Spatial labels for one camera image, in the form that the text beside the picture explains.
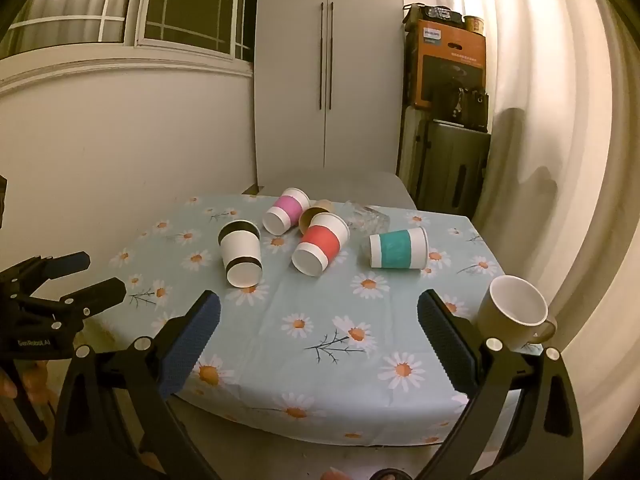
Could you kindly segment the left hand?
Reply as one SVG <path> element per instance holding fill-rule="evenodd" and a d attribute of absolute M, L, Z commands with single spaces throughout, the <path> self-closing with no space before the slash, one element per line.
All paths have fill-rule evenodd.
<path fill-rule="evenodd" d="M 54 392 L 48 386 L 48 362 L 37 361 L 23 370 L 20 383 L 34 405 L 55 404 Z M 15 399 L 17 385 L 2 370 L 0 372 L 0 391 L 4 398 Z"/>

